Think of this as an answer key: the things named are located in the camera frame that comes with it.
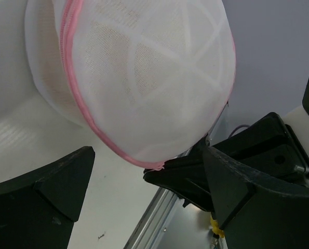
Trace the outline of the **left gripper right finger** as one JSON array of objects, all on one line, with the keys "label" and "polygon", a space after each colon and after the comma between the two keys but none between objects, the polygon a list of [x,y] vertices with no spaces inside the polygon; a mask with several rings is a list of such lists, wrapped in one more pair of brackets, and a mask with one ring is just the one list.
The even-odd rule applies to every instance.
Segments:
[{"label": "left gripper right finger", "polygon": [[309,188],[203,153],[211,198],[228,248],[309,248]]}]

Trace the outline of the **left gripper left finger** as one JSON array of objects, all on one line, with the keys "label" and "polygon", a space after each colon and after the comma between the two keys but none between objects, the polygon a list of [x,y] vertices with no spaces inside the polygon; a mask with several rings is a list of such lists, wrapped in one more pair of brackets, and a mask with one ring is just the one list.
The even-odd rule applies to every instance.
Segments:
[{"label": "left gripper left finger", "polygon": [[0,248],[67,248],[94,161],[94,149],[84,146],[1,182]]}]

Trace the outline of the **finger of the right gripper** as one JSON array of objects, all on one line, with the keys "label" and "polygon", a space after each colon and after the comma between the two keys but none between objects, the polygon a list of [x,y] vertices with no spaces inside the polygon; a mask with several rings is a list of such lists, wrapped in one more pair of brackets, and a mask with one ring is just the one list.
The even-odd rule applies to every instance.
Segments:
[{"label": "finger of the right gripper", "polygon": [[205,212],[213,212],[214,206],[203,162],[203,151],[193,147],[188,154],[165,162],[161,170],[144,170],[143,179],[150,184],[172,191],[182,206],[189,204]]}]

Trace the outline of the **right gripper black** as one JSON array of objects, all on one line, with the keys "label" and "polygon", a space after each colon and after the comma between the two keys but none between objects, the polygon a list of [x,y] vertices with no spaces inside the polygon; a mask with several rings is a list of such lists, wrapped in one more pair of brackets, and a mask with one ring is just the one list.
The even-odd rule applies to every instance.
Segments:
[{"label": "right gripper black", "polygon": [[309,157],[291,126],[274,112],[214,148],[270,176],[309,187]]}]

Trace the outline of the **white mesh laundry bag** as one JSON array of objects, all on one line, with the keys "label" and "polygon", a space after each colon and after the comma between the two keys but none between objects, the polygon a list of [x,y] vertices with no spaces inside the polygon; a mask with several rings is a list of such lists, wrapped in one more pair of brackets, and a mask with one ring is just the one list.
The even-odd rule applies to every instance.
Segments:
[{"label": "white mesh laundry bag", "polygon": [[222,1],[28,1],[24,29],[41,96],[145,169],[204,137],[233,88]]}]

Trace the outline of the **yellow tag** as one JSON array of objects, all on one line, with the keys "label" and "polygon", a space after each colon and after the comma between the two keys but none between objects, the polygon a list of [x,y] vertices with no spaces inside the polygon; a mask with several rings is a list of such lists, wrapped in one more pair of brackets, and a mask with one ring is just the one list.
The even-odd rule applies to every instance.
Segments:
[{"label": "yellow tag", "polygon": [[213,234],[217,235],[219,238],[224,238],[225,237],[224,231],[219,228],[218,221],[213,219],[213,217],[211,217],[210,223],[211,223],[211,226],[212,226],[211,230],[212,230]]}]

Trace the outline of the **aluminium rail frame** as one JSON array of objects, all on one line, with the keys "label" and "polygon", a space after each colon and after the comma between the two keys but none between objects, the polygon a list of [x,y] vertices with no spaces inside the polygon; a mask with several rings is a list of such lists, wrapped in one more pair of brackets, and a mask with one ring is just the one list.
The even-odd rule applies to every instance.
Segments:
[{"label": "aluminium rail frame", "polygon": [[160,188],[124,248],[210,248],[210,214]]}]

